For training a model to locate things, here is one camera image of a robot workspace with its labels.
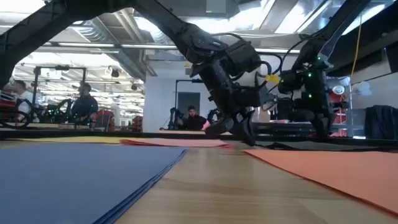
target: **red object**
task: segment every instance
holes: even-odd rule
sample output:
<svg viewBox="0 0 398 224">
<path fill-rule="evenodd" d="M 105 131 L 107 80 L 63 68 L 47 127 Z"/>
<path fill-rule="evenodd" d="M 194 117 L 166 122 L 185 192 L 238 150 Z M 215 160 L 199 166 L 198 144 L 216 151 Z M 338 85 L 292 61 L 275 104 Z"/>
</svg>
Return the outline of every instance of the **red object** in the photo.
<svg viewBox="0 0 398 224">
<path fill-rule="evenodd" d="M 15 111 L 16 102 L 10 100 L 0 99 L 0 110 L 2 111 Z M 0 118 L 11 118 L 14 116 L 14 113 L 3 112 L 0 113 Z"/>
<path fill-rule="evenodd" d="M 121 144 L 126 146 L 177 146 L 177 147 L 215 147 L 221 149 L 231 149 L 233 146 L 220 140 L 204 139 L 161 139 L 152 138 L 148 140 L 121 140 Z"/>
<path fill-rule="evenodd" d="M 132 120 L 132 130 L 142 132 L 142 116 L 136 116 Z"/>
<path fill-rule="evenodd" d="M 333 92 L 329 94 L 329 99 L 330 103 L 340 103 L 344 101 L 343 95 L 337 95 Z M 346 113 L 346 110 L 340 109 L 337 113 L 340 115 L 336 115 L 336 118 L 333 122 L 333 124 L 345 124 L 346 122 L 346 116 L 342 115 Z M 345 130 L 339 130 L 337 133 L 333 133 L 331 136 L 333 137 L 345 137 L 347 136 L 347 131 Z"/>
<path fill-rule="evenodd" d="M 398 154 L 259 149 L 245 152 L 398 215 Z"/>
<path fill-rule="evenodd" d="M 102 124 L 100 126 L 108 125 L 108 131 L 114 131 L 114 113 L 108 110 L 100 110 L 97 112 L 95 118 L 96 124 Z"/>
</svg>

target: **shirt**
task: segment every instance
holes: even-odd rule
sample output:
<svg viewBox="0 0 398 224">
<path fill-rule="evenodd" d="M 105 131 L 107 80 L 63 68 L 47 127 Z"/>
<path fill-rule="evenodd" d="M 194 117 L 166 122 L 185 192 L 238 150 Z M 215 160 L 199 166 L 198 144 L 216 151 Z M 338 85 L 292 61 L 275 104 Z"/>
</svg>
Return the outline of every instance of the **shirt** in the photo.
<svg viewBox="0 0 398 224">
<path fill-rule="evenodd" d="M 199 115 L 189 116 L 188 119 L 184 122 L 184 128 L 192 131 L 200 131 L 206 121 L 206 118 Z"/>
<path fill-rule="evenodd" d="M 31 93 L 29 91 L 25 91 L 21 95 L 18 96 L 18 99 L 27 100 L 30 103 L 32 103 L 33 102 L 33 93 Z M 21 111 L 24 113 L 29 113 L 30 106 L 26 102 L 22 102 L 18 107 L 18 111 Z"/>
<path fill-rule="evenodd" d="M 98 112 L 98 103 L 91 95 L 79 97 L 72 107 L 72 114 L 77 115 L 78 118 L 89 116 Z"/>
</svg>

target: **paper sheet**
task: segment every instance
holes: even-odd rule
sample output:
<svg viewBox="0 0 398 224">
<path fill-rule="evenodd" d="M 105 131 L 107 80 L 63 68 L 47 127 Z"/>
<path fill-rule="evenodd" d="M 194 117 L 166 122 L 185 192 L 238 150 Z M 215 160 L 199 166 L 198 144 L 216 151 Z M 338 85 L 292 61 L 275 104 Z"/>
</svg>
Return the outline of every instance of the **paper sheet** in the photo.
<svg viewBox="0 0 398 224">
<path fill-rule="evenodd" d="M 119 138 L 119 137 L 99 137 L 99 136 L 78 136 L 78 137 L 64 137 L 64 138 L 35 138 L 35 139 L 16 139 L 20 141 L 33 142 L 70 142 L 70 143 L 104 143 L 104 144 L 119 144 L 120 140 L 129 139 L 139 141 L 139 138 Z"/>
<path fill-rule="evenodd" d="M 398 215 L 398 154 L 272 150 L 245 152 Z"/>
<path fill-rule="evenodd" d="M 217 147 L 232 148 L 232 145 L 216 139 L 137 139 L 121 140 L 121 144 L 128 146 L 180 146 L 180 147 Z"/>
<path fill-rule="evenodd" d="M 0 223 L 113 223 L 182 147 L 36 144 L 0 150 Z"/>
<path fill-rule="evenodd" d="M 231 145 L 217 139 L 162 139 L 162 138 L 119 138 L 81 136 L 67 138 L 38 138 L 18 139 L 20 141 L 33 142 L 70 142 L 70 143 L 103 143 L 119 144 L 128 146 L 180 146 L 180 147 L 219 147 L 230 148 Z"/>
</svg>

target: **ceiling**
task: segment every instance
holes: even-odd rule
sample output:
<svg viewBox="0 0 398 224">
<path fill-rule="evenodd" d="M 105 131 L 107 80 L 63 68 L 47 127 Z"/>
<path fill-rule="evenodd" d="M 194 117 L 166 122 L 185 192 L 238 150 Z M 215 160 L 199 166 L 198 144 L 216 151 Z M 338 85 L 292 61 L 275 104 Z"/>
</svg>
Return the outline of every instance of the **ceiling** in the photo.
<svg viewBox="0 0 398 224">
<path fill-rule="evenodd" d="M 159 0 L 181 19 L 198 25 L 210 33 L 234 32 L 252 42 L 255 47 L 288 49 L 299 37 L 297 33 L 311 34 L 323 28 L 345 0 Z M 362 22 L 370 19 L 393 0 L 372 0 L 362 13 Z M 13 0 L 0 7 L 0 34 L 40 9 L 43 0 Z M 346 33 L 359 25 L 357 18 Z M 222 37 L 231 43 L 230 37 Z M 172 44 L 155 25 L 139 12 L 127 8 L 112 14 L 103 14 L 91 21 L 80 21 L 54 37 L 52 42 L 99 44 Z M 15 79 L 33 79 L 33 67 L 43 65 L 69 65 L 87 67 L 88 81 L 98 93 L 101 106 L 120 106 L 130 114 L 142 114 L 146 75 L 160 78 L 185 76 L 185 61 L 176 51 L 139 49 L 102 49 L 101 47 L 42 47 L 18 63 Z M 120 72 L 112 78 L 108 67 Z M 42 74 L 54 75 L 54 71 Z M 40 77 L 40 90 L 47 99 L 60 101 L 75 91 L 82 74 L 78 70 L 56 74 L 67 82 L 46 82 L 51 77 Z M 132 93 L 131 85 L 139 89 Z"/>
</svg>

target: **yellow cable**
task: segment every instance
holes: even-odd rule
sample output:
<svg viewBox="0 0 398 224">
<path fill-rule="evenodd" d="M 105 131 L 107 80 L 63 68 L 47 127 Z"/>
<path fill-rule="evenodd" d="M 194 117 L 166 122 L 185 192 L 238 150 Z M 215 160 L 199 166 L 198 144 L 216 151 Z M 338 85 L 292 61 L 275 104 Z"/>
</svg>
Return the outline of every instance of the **yellow cable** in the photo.
<svg viewBox="0 0 398 224">
<path fill-rule="evenodd" d="M 351 71 L 351 77 L 354 75 L 355 65 L 356 65 L 356 61 L 358 59 L 359 41 L 361 40 L 361 29 L 362 29 L 362 14 L 359 17 L 358 39 L 356 41 L 355 58 L 354 58 L 354 62 L 353 62 L 353 69 Z"/>
</svg>

